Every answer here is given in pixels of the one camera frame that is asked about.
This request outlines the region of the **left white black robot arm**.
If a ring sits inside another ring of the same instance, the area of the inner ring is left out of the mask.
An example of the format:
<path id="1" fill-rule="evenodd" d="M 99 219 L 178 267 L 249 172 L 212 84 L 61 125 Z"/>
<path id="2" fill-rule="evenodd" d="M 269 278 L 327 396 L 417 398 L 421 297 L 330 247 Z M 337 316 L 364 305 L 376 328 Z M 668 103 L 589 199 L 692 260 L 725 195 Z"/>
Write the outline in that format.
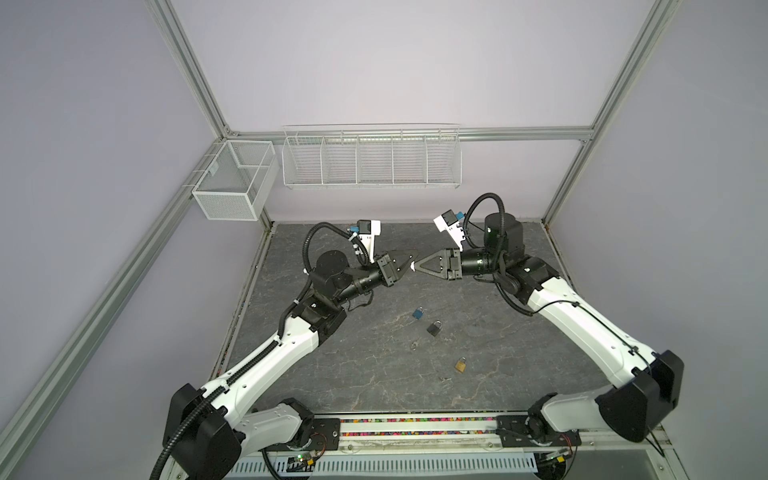
<path id="1" fill-rule="evenodd" d="M 375 254 L 377 229 L 313 225 L 302 243 L 306 282 L 281 314 L 276 332 L 234 367 L 200 388 L 185 384 L 172 396 L 163 448 L 150 478 L 174 460 L 191 479 L 222 479 L 241 457 L 283 444 L 310 442 L 314 415 L 289 398 L 255 411 L 256 401 L 294 364 L 341 326 L 347 307 L 410 270 L 414 249 Z"/>

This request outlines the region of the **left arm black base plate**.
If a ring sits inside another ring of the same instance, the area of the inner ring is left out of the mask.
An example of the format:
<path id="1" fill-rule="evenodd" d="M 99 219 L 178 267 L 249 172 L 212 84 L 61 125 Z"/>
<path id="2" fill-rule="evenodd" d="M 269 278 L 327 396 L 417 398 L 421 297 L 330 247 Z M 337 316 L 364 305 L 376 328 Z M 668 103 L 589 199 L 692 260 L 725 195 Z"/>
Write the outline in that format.
<path id="1" fill-rule="evenodd" d="M 341 420 L 337 417 L 315 417 L 302 426 L 288 443 L 267 447 L 269 452 L 336 451 L 341 440 Z"/>

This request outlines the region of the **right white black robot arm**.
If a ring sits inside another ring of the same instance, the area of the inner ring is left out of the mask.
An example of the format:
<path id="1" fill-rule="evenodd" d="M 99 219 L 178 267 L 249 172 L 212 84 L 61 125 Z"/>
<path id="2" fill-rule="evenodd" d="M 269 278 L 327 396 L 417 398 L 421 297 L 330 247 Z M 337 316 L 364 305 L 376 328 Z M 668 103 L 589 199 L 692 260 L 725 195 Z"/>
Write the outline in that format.
<path id="1" fill-rule="evenodd" d="M 481 243 L 468 232 L 471 212 L 447 210 L 434 219 L 454 247 L 413 262 L 412 270 L 444 280 L 485 276 L 516 312 L 542 316 L 599 368 L 607 386 L 576 394 L 550 393 L 528 410 L 516 433 L 548 444 L 569 431 L 610 430 L 642 443 L 677 407 L 683 360 L 670 350 L 658 352 L 599 313 L 545 260 L 529 255 L 521 223 L 495 193 L 479 196 L 471 208 L 491 200 L 497 210 L 486 216 Z"/>

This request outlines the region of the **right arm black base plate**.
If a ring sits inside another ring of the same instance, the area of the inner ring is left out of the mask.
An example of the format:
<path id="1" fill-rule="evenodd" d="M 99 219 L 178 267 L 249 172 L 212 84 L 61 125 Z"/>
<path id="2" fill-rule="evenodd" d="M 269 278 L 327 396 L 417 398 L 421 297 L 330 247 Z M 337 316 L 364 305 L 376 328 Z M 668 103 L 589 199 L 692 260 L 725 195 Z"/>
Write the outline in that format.
<path id="1" fill-rule="evenodd" d="M 499 415 L 496 434 L 503 447 L 572 447 L 582 444 L 576 431 L 557 432 L 539 417 Z"/>

